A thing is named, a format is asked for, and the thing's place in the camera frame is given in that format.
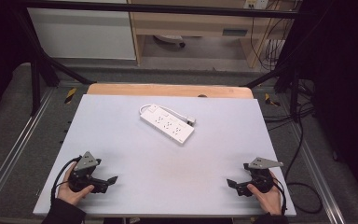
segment white tabletop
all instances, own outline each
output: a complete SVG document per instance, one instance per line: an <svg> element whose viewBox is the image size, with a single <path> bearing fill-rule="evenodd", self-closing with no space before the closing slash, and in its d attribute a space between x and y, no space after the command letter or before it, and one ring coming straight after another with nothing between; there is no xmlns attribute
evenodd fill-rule
<svg viewBox="0 0 358 224"><path fill-rule="evenodd" d="M196 118L179 146L140 119L142 105L163 105ZM249 181L243 164L276 161L257 100L167 96L84 95L34 208L45 215L61 168L89 151L102 159L93 173L117 183L78 205L95 217L245 217L263 214L255 197L239 197L226 179ZM283 183L280 168L272 172ZM288 193L287 216L296 211Z"/></svg>

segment power strip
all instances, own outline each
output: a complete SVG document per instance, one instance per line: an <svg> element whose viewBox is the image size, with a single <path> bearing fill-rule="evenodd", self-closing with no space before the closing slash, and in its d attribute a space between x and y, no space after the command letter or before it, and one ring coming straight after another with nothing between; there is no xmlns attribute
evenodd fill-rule
<svg viewBox="0 0 358 224"><path fill-rule="evenodd" d="M193 127L157 105L149 106L141 118L180 145L194 132Z"/></svg>

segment floor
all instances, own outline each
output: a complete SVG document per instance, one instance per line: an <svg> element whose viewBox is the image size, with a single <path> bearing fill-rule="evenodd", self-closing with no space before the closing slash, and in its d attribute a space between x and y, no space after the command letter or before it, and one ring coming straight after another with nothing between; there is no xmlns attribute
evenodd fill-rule
<svg viewBox="0 0 358 224"><path fill-rule="evenodd" d="M185 37L185 42L186 46L182 49L149 36L140 65L122 61L89 61L86 64L77 60L66 60L66 64L82 76L99 82L238 86L268 71L261 66L250 69L239 50L239 41L234 38ZM8 155L16 159L8 166L9 175L0 181L0 223L40 223L41 217L32 214L38 191L43 188L49 169L60 150L60 142L65 138L65 130L70 127L68 121L72 120L81 95L87 91L87 86L79 85L64 74L59 75L62 80L60 87L43 89L50 92L50 98L39 120L32 120L29 116L32 92L27 65L16 70L0 102L0 168ZM259 100L264 116L285 116L283 105L287 96L274 93L274 82L275 79L272 79L263 83L254 88L253 93ZM76 95L71 104L64 104L66 94L73 87L77 87ZM266 104L266 93L274 104ZM300 98L302 104L307 101L307 96ZM18 137L23 134L27 122L36 122L37 125L29 130L30 135L26 136L26 141L19 143ZM334 161L333 152L316 118L307 116L303 119L303 126L303 146L311 148L345 223L358 223L358 186L350 170L345 163ZM267 124L277 157L285 164L290 163L298 146L296 127L293 122ZM20 149L20 153L13 152L15 146ZM290 180L314 186L314 176L310 175L306 159L307 154L302 151L291 170ZM301 207L313 210L318 206L318 199L308 189L293 187L290 194ZM298 210L297 216L290 217L290 221L330 223L333 221L329 212L327 207L316 215ZM101 222L98 218L90 218L87 223ZM235 223L249 223L249 218L236 218Z"/></svg>

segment wall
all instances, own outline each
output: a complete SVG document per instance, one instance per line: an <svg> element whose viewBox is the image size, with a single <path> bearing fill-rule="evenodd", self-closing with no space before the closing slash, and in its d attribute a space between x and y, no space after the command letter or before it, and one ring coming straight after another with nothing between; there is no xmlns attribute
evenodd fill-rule
<svg viewBox="0 0 358 224"><path fill-rule="evenodd" d="M30 8L29 13L41 45L51 57L135 60L128 12Z"/></svg>

